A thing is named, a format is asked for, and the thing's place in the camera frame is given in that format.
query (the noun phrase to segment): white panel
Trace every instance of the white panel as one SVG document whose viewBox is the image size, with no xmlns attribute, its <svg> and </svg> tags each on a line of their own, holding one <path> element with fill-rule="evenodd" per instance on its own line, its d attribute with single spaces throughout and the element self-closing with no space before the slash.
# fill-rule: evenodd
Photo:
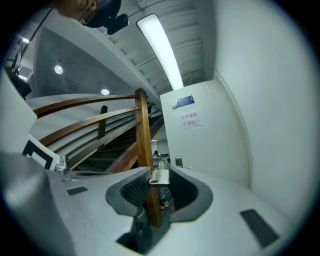
<svg viewBox="0 0 320 256">
<path fill-rule="evenodd" d="M 195 103 L 172 109 L 171 102 L 193 96 Z M 248 152 L 236 109 L 223 85 L 207 81 L 160 96 L 172 165 L 183 166 L 242 186 L 249 184 Z M 180 130 L 177 116 L 201 109 L 204 126 Z"/>
<path fill-rule="evenodd" d="M 0 77 L 0 150 L 21 153 L 37 116 L 19 95 L 8 75 Z"/>
<path fill-rule="evenodd" d="M 160 155 L 169 154 L 169 146 L 167 140 L 158 142 L 158 151 Z"/>
<path fill-rule="evenodd" d="M 241 109 L 253 191 L 298 222 L 319 184 L 319 69 L 271 1 L 215 0 L 216 68 Z"/>
</svg>

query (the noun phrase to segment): stair railing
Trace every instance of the stair railing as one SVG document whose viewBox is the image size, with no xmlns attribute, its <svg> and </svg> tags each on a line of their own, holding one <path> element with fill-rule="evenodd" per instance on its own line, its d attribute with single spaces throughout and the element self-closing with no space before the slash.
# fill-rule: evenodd
<svg viewBox="0 0 320 256">
<path fill-rule="evenodd" d="M 120 124 L 116 127 L 114 127 L 111 131 L 108 132 L 105 136 L 100 136 L 87 141 L 84 145 L 79 146 L 78 148 L 74 149 L 74 151 L 77 151 L 81 149 L 82 147 L 85 147 L 83 150 L 81 150 L 79 153 L 74 155 L 70 158 L 70 166 L 71 169 L 76 167 L 79 163 L 84 161 L 86 158 L 91 156 L 93 153 L 95 153 L 99 148 L 101 148 L 103 145 L 106 145 L 107 143 L 113 141 L 117 137 L 119 137 L 121 134 L 125 133 L 129 129 L 133 128 L 135 126 L 136 130 L 136 143 L 135 145 L 131 146 L 129 150 L 131 154 L 134 154 L 134 158 L 131 158 L 130 161 L 132 162 L 133 159 L 136 161 L 136 156 L 138 159 L 138 163 L 140 167 L 151 167 L 151 170 L 154 171 L 154 163 L 153 163 L 153 156 L 152 156 L 152 149 L 151 149 L 151 133 L 149 128 L 149 117 L 158 113 L 158 111 L 155 111 L 153 113 L 148 113 L 148 107 L 151 107 L 152 104 L 147 103 L 147 95 L 146 92 L 140 88 L 135 92 L 135 95 L 108 95 L 108 96 L 90 96 L 90 97 L 83 97 L 83 98 L 76 98 L 76 99 L 69 99 L 57 103 L 53 103 L 47 106 L 40 107 L 38 109 L 35 109 L 34 112 L 37 115 L 38 118 L 42 118 L 46 115 L 65 110 L 68 108 L 73 108 L 85 104 L 90 103 L 97 103 L 97 102 L 105 102 L 105 101 L 113 101 L 113 100 L 125 100 L 125 99 L 135 99 L 135 106 L 129 107 L 109 113 L 102 113 L 97 116 L 93 116 L 90 118 L 87 118 L 83 121 L 76 122 L 74 124 L 71 124 L 69 126 L 66 126 L 60 130 L 57 130 L 44 138 L 40 139 L 39 142 L 42 143 L 44 146 L 49 146 L 58 140 L 76 132 L 79 131 L 85 127 L 91 126 L 93 124 L 99 123 L 101 121 L 120 116 L 123 114 L 128 114 L 131 112 L 135 112 L 135 118 L 132 118 L 131 120 L 127 121 L 125 124 Z M 152 130 L 152 137 L 155 135 L 156 131 L 162 126 L 164 123 L 163 117 L 157 121 L 156 124 L 154 124 L 151 128 Z M 92 131 L 89 131 L 83 135 L 81 135 L 81 138 L 84 138 L 86 135 L 93 133 L 94 131 L 97 131 L 98 129 L 94 129 Z M 66 145 L 61 146 L 55 152 L 60 151 L 61 149 L 65 148 L 66 146 L 72 144 L 72 142 L 75 142 L 77 139 L 74 139 L 70 142 L 68 142 Z M 129 158 L 131 157 L 129 153 L 122 154 L 122 158 Z M 128 164 L 126 163 L 125 168 L 121 165 L 115 165 L 113 169 L 118 168 L 117 172 L 121 171 L 127 171 L 131 168 L 128 167 L 131 162 Z M 155 227 L 160 227 L 163 220 L 160 210 L 160 204 L 159 204 L 159 197 L 158 197 L 158 190 L 152 188 L 150 190 L 150 193 L 145 201 L 145 206 L 147 210 L 147 215 L 150 220 L 150 223 Z"/>
</svg>

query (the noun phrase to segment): ceiling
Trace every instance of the ceiling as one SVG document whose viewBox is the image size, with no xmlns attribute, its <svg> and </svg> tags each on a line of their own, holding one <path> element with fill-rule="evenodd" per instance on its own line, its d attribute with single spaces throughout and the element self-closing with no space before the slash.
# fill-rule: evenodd
<svg viewBox="0 0 320 256">
<path fill-rule="evenodd" d="M 130 59 L 161 95 L 172 91 L 169 80 L 136 22 L 157 14 L 176 57 L 184 86 L 202 82 L 203 40 L 197 12 L 191 0 L 122 0 L 120 14 L 129 16 L 129 25 L 108 38 Z"/>
<path fill-rule="evenodd" d="M 60 61 L 63 75 L 54 71 Z M 35 60 L 37 97 L 58 94 L 130 95 L 134 90 L 99 61 L 49 29 L 43 28 Z"/>
<path fill-rule="evenodd" d="M 40 13 L 38 20 L 48 12 Z M 157 14 L 172 46 L 183 85 L 211 80 L 215 32 L 211 0 L 122 0 L 120 14 L 129 25 L 114 35 L 88 28 L 52 11 L 39 31 L 34 58 L 35 96 L 57 94 L 133 94 L 143 88 L 161 108 L 160 95 L 172 91 L 169 80 L 136 22 Z M 63 75 L 54 72 L 58 60 Z M 165 127 L 155 140 L 166 139 Z"/>
</svg>

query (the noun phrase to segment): gray plastic surface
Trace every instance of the gray plastic surface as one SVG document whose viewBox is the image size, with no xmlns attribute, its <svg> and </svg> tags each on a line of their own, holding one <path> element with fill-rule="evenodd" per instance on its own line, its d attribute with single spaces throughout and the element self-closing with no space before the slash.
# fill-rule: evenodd
<svg viewBox="0 0 320 256">
<path fill-rule="evenodd" d="M 176 203 L 179 198 L 175 197 L 175 190 L 183 190 L 183 187 L 176 187 L 177 185 L 173 182 L 172 175 L 179 175 L 181 179 L 185 179 L 188 183 L 194 186 L 196 190 L 196 195 L 194 196 L 194 200 L 190 202 L 185 207 L 177 210 L 170 216 L 170 222 L 192 222 L 198 219 L 202 214 L 208 210 L 210 205 L 213 202 L 214 195 L 209 188 L 209 186 L 196 178 L 190 177 L 184 172 L 178 170 L 176 167 L 170 168 L 170 189 L 173 195 L 173 200 Z"/>
<path fill-rule="evenodd" d="M 122 188 L 127 184 L 133 182 L 139 177 L 151 173 L 151 168 L 146 167 L 144 170 L 141 170 L 115 184 L 110 186 L 106 191 L 105 198 L 107 202 L 113 207 L 113 209 L 121 215 L 135 217 L 138 214 L 139 207 L 133 205 L 127 201 L 121 194 Z"/>
</svg>

